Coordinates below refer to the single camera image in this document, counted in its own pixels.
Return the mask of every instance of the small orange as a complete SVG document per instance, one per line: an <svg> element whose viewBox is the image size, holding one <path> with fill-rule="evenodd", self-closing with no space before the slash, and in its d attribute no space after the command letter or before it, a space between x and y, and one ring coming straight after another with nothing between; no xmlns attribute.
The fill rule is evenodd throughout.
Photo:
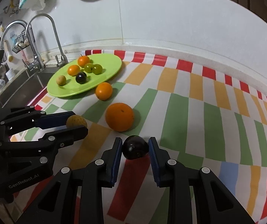
<svg viewBox="0 0 267 224"><path fill-rule="evenodd" d="M83 55L80 58L78 58L78 65L80 67L84 67L88 63L90 63L90 58L88 56Z"/></svg>
<svg viewBox="0 0 267 224"><path fill-rule="evenodd" d="M95 94L98 99L104 101L107 100L113 93L112 85L107 82L99 84L95 90Z"/></svg>
<svg viewBox="0 0 267 224"><path fill-rule="evenodd" d="M80 68L78 65L71 65L70 67L68 67L68 71L67 73L70 75L70 76L76 76L79 72L80 72Z"/></svg>
<svg viewBox="0 0 267 224"><path fill-rule="evenodd" d="M128 130L134 123L134 112L124 103L115 103L107 108L105 121L115 131Z"/></svg>

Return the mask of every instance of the metal screw head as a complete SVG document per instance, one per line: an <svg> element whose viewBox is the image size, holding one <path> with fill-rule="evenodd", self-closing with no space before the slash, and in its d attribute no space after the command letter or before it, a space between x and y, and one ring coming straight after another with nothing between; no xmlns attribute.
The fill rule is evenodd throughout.
<svg viewBox="0 0 267 224"><path fill-rule="evenodd" d="M69 171L70 171L69 167L64 167L64 168L61 169L62 173L68 173Z"/></svg>
<svg viewBox="0 0 267 224"><path fill-rule="evenodd" d="M49 139L50 141L54 141L56 138L55 138L54 136L49 136L48 139Z"/></svg>
<svg viewBox="0 0 267 224"><path fill-rule="evenodd" d="M98 159L95 161L96 165L102 165L104 163L104 161L102 159Z"/></svg>
<svg viewBox="0 0 267 224"><path fill-rule="evenodd" d="M209 173L210 172L210 169L208 167L203 167L202 168L202 172L203 173Z"/></svg>
<svg viewBox="0 0 267 224"><path fill-rule="evenodd" d="M176 164L176 160L174 159L169 159L167 162L169 165L175 165Z"/></svg>
<svg viewBox="0 0 267 224"><path fill-rule="evenodd" d="M47 163L47 157L45 157L45 156L40 157L40 162L41 163Z"/></svg>

